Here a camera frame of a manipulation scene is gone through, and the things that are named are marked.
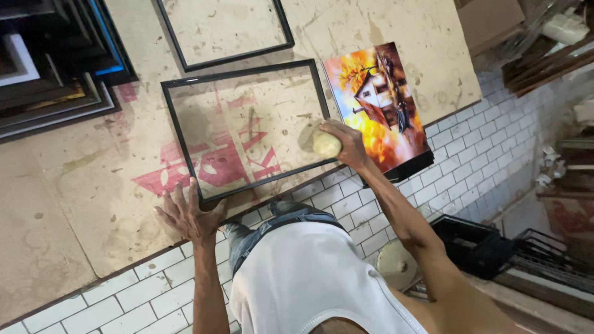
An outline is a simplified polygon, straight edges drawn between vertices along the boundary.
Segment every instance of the person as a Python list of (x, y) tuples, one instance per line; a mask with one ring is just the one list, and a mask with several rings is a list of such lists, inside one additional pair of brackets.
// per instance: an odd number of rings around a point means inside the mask
[[(365, 178), (391, 227), (421, 268), (430, 303), (387, 286), (361, 260), (333, 215), (281, 201), (274, 217), (252, 231), (225, 225), (233, 284), (230, 310), (249, 333), (525, 333), (448, 259), (444, 244), (365, 153), (361, 132), (338, 121), (320, 127), (343, 145), (338, 159)], [(222, 200), (210, 212), (198, 206), (192, 178), (188, 201), (178, 185), (164, 195), (158, 215), (194, 246), (193, 333), (229, 333), (214, 256), (215, 233), (225, 218)]]

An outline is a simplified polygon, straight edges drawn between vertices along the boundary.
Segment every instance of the glass pane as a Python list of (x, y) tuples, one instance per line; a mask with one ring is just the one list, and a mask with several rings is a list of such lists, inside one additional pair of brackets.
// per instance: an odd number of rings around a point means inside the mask
[(309, 67), (169, 92), (204, 198), (322, 161), (298, 144), (324, 118)]

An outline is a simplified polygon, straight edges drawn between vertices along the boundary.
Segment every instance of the white tiled wall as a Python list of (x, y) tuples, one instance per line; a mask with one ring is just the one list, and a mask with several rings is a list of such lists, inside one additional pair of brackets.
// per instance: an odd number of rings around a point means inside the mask
[[(442, 213), (480, 222), (493, 217), (532, 179), (533, 157), (572, 91), (559, 82), (520, 99), (501, 79), (479, 74), (485, 97), (425, 129), (435, 164), (399, 184), (400, 192), (428, 220)], [(330, 212), (357, 243), (361, 259), (375, 264), (378, 250), (396, 238), (374, 193), (362, 189), (350, 168), (295, 191), (287, 199)], [(258, 227), (266, 208), (243, 217)], [(229, 244), (217, 233), (216, 261), (225, 303), (231, 290)], [(16, 323), (0, 334), (190, 334), (194, 266), (190, 243), (173, 248), (116, 278)], [(231, 332), (239, 330), (229, 312)]]

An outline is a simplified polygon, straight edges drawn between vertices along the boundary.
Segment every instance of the house painting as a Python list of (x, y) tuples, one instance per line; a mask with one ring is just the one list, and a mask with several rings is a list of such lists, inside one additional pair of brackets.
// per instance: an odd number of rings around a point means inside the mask
[(354, 113), (365, 111), (369, 119), (388, 128), (395, 126), (398, 132), (394, 102), (388, 84), (381, 73), (371, 74), (368, 71), (354, 97), (361, 105), (360, 109), (353, 110)]

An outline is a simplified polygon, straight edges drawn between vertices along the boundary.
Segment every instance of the black picture frame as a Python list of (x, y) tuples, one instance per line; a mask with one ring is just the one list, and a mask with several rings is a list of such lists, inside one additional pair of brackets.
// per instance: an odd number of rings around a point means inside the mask
[[(314, 82), (315, 91), (318, 96), (318, 101), (320, 103), (320, 108), (322, 110), (322, 115), (324, 116), (324, 119), (329, 119), (330, 111), (328, 109), (328, 105), (326, 104), (326, 97), (324, 95), (324, 90), (322, 88), (322, 83), (320, 81), (320, 76), (318, 74), (318, 68), (315, 65), (314, 59), (285, 62), (282, 64), (274, 64), (274, 65), (268, 65), (268, 66), (263, 66), (263, 67), (247, 68), (245, 70), (239, 70), (239, 71), (201, 75), (201, 76), (192, 77), (192, 78), (184, 78), (184, 79), (179, 79), (179, 80), (170, 80), (170, 81), (161, 82), (161, 88), (163, 89), (163, 94), (165, 95), (165, 101), (167, 102), (167, 107), (169, 109), (169, 113), (171, 114), (171, 120), (173, 122), (173, 127), (175, 128), (175, 132), (178, 136), (179, 145), (181, 146), (182, 152), (184, 154), (184, 159), (185, 159), (186, 165), (188, 166), (190, 176), (197, 177), (196, 173), (194, 171), (194, 165), (192, 164), (192, 160), (189, 155), (188, 147), (184, 140), (184, 134), (182, 133), (182, 129), (179, 124), (177, 114), (175, 112), (175, 107), (173, 106), (173, 101), (171, 99), (169, 89), (175, 88), (175, 87), (189, 86), (189, 85), (199, 84), (199, 83), (207, 83), (207, 82), (216, 81), (216, 80), (245, 77), (246, 75), (288, 70), (291, 68), (298, 68), (298, 67), (309, 67), (309, 70), (311, 71), (311, 77)], [(336, 161), (336, 159), (324, 159), (322, 161), (312, 163), (307, 166), (299, 167), (299, 168), (293, 169), (291, 171), (283, 172), (283, 173), (273, 175), (273, 176), (265, 178), (265, 179), (261, 179), (257, 182), (250, 183), (245, 186), (242, 186), (242, 187), (239, 187), (239, 188), (236, 188), (233, 190), (229, 190), (229, 191), (220, 193), (218, 195), (215, 195), (215, 196), (212, 196), (209, 198), (203, 197), (202, 191), (200, 190), (200, 185), (198, 185), (198, 198), (200, 199), (200, 203), (217, 200), (219, 198), (224, 198), (229, 195), (239, 193), (243, 190), (251, 189), (251, 188), (254, 188), (254, 187), (257, 187), (257, 186), (260, 186), (260, 185), (263, 185), (263, 184), (266, 184), (266, 183), (269, 183), (272, 181), (276, 181), (278, 179), (282, 179), (282, 178), (285, 178), (285, 177), (288, 177), (288, 176), (291, 176), (291, 175), (294, 175), (294, 174), (297, 174), (300, 172), (304, 172), (304, 171), (307, 171), (312, 168), (323, 166), (323, 165), (326, 165), (328, 163), (335, 162), (335, 161)]]
[(283, 30), (283, 34), (286, 39), (286, 43), (271, 46), (268, 48), (249, 51), (244, 53), (239, 53), (237, 55), (226, 56), (219, 59), (213, 59), (209, 61), (199, 62), (197, 64), (189, 64), (186, 62), (184, 54), (182, 52), (181, 47), (179, 46), (178, 39), (175, 36), (175, 32), (173, 31), (173, 27), (171, 26), (171, 21), (169, 21), (169, 16), (167, 15), (167, 10), (165, 9), (165, 5), (163, 0), (156, 0), (157, 5), (159, 6), (159, 10), (161, 11), (161, 15), (163, 16), (163, 20), (165, 21), (165, 26), (171, 36), (171, 41), (173, 42), (173, 46), (175, 47), (175, 51), (178, 54), (179, 61), (182, 64), (184, 72), (191, 72), (196, 70), (201, 70), (203, 68), (208, 68), (212, 66), (217, 66), (221, 64), (227, 64), (228, 62), (234, 62), (242, 59), (252, 58), (256, 56), (261, 56), (267, 53), (276, 52), (280, 50), (290, 49), (295, 46), (295, 40), (293, 39), (293, 34), (291, 33), (291, 29), (289, 27), (289, 22), (287, 21), (287, 16), (285, 15), (285, 11), (283, 10), (283, 5), (280, 3), (280, 0), (272, 0), (274, 4), (274, 9), (276, 10), (276, 14), (279, 18), (280, 27)]

